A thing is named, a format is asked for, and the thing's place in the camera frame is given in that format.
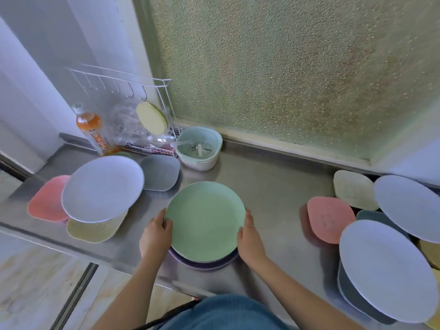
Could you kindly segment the person's left hand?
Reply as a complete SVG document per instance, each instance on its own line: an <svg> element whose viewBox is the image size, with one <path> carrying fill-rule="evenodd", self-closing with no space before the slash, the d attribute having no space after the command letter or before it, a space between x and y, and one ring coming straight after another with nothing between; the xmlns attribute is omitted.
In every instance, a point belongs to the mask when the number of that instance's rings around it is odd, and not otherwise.
<svg viewBox="0 0 440 330"><path fill-rule="evenodd" d="M162 221L168 219L165 215L166 208L163 208L145 227L139 242L142 261L160 265L168 253L172 241L163 238Z"/></svg>

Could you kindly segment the green round plate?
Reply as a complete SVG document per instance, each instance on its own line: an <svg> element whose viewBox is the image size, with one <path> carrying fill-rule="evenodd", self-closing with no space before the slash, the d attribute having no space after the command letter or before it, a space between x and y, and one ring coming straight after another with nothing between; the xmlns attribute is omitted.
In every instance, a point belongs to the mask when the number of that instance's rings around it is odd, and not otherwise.
<svg viewBox="0 0 440 330"><path fill-rule="evenodd" d="M239 196L217 182L197 182L170 201L165 217L173 222L171 247L198 263L220 260L237 248L246 209Z"/></svg>

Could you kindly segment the person's right forearm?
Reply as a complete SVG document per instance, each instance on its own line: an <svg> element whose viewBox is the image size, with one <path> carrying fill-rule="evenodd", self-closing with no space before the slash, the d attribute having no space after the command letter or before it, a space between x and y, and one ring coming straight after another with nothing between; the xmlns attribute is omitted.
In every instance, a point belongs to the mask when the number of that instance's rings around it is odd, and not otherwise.
<svg viewBox="0 0 440 330"><path fill-rule="evenodd" d="M365 330L343 312L305 288L269 258L252 270L267 285L300 330Z"/></svg>

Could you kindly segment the person's left forearm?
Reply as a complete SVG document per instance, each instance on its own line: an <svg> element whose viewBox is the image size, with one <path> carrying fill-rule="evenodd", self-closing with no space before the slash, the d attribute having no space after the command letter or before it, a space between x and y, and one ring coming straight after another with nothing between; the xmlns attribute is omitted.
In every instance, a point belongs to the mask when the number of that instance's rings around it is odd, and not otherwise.
<svg viewBox="0 0 440 330"><path fill-rule="evenodd" d="M91 330L134 330L146 324L153 286L164 260L145 254L136 271Z"/></svg>

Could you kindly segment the purple round plate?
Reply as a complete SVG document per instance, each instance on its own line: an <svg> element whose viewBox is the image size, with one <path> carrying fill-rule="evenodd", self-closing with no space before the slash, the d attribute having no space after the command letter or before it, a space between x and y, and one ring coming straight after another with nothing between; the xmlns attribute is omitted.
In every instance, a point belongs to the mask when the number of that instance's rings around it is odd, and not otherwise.
<svg viewBox="0 0 440 330"><path fill-rule="evenodd" d="M179 255L172 247L170 247L169 252L181 264L200 271L213 271L221 269L232 263L239 256L238 248L235 248L230 254L217 261L195 262Z"/></svg>

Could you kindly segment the grey square plate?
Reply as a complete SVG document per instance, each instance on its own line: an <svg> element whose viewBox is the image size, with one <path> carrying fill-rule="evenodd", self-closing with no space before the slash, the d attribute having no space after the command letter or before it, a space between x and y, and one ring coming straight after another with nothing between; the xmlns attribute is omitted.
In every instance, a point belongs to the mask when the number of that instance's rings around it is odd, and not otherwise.
<svg viewBox="0 0 440 330"><path fill-rule="evenodd" d="M180 162L168 155L152 154L140 161L144 173L144 190L168 191L176 184Z"/></svg>

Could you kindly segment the white salad spinner bowl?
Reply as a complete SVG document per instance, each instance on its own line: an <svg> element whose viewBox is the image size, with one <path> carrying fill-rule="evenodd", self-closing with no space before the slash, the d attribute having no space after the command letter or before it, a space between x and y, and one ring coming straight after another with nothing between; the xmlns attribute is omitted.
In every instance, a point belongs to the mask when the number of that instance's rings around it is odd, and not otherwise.
<svg viewBox="0 0 440 330"><path fill-rule="evenodd" d="M184 166L196 171L208 171L219 159L223 138L211 128L193 126L182 130L171 145Z"/></svg>

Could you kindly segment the pink square plate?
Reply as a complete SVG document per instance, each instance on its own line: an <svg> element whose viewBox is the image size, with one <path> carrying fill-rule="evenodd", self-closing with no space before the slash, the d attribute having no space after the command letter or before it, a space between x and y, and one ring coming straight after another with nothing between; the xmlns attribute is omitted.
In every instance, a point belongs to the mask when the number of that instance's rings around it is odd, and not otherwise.
<svg viewBox="0 0 440 330"><path fill-rule="evenodd" d="M48 222L69 219L62 206L62 192L70 175L53 177L32 197L27 205L29 216Z"/></svg>
<svg viewBox="0 0 440 330"><path fill-rule="evenodd" d="M350 205L338 198L313 197L307 212L315 236L329 244L338 245L344 229L356 220Z"/></svg>

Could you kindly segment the clear glassware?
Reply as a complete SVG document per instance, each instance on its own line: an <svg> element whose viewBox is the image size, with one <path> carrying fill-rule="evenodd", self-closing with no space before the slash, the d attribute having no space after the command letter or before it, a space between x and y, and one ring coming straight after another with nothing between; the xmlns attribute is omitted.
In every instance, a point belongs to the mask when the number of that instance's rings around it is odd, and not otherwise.
<svg viewBox="0 0 440 330"><path fill-rule="evenodd" d="M169 144L168 133L154 135L140 122L136 108L137 105L144 102L143 99L124 99L111 109L110 120L118 144L144 148L150 146L162 148Z"/></svg>

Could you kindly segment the orange drink bottle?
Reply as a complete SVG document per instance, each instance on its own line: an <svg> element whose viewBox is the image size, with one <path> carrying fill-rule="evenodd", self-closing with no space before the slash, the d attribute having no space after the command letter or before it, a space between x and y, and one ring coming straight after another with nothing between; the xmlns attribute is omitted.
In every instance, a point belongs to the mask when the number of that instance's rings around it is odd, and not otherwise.
<svg viewBox="0 0 440 330"><path fill-rule="evenodd" d="M90 111L82 102L74 103L71 109L76 115L77 127L99 155L108 156L120 151L99 115Z"/></svg>

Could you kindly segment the cream square plate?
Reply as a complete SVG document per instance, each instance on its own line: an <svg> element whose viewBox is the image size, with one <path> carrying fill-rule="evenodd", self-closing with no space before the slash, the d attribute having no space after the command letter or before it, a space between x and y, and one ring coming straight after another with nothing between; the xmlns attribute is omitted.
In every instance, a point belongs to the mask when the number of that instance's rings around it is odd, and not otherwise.
<svg viewBox="0 0 440 330"><path fill-rule="evenodd" d="M347 170L339 170L333 176L334 192L337 198L352 207L376 211L374 183L368 177Z"/></svg>

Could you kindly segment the dark grey plate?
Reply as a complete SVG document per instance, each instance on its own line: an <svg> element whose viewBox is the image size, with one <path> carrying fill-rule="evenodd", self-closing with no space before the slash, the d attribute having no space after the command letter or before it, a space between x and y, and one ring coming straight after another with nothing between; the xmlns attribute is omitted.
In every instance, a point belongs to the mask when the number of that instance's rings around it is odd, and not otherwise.
<svg viewBox="0 0 440 330"><path fill-rule="evenodd" d="M337 285L340 294L356 310L383 325L393 325L397 320L383 314L373 307L355 288L345 272L342 261L339 261Z"/></svg>

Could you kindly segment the blue-grey square plate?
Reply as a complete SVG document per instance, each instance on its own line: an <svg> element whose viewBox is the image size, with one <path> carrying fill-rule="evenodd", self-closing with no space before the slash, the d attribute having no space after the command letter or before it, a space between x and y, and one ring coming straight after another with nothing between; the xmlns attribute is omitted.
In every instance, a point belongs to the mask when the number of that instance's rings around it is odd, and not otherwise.
<svg viewBox="0 0 440 330"><path fill-rule="evenodd" d="M357 214L356 214L356 220L360 221L360 220L371 220L371 221L376 221L382 224L385 224L389 227L392 227L393 229L395 229L396 231L398 231L399 233L401 233L403 236L405 236L407 239L410 239L409 237L409 233L407 233L406 231L404 231L402 228L400 228L399 226L397 226L395 223L393 223L393 221L391 221L388 216L386 216L383 212L380 211L372 211L372 210L360 210Z"/></svg>

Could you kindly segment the large white round plate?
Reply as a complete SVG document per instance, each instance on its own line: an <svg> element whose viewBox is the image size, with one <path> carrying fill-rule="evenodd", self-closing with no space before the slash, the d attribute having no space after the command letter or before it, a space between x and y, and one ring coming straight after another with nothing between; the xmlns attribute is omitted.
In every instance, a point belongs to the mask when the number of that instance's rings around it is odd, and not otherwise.
<svg viewBox="0 0 440 330"><path fill-rule="evenodd" d="M406 323L435 315L440 293L434 273L419 249L392 227L371 220L351 223L339 254L352 284L378 311Z"/></svg>

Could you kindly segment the frosted glass window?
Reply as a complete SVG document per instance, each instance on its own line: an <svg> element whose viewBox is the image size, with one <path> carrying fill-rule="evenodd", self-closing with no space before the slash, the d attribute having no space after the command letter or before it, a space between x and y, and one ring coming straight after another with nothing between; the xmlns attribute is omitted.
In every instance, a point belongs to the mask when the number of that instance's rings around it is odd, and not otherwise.
<svg viewBox="0 0 440 330"><path fill-rule="evenodd" d="M369 160L440 99L440 0L133 0L176 116Z"/></svg>

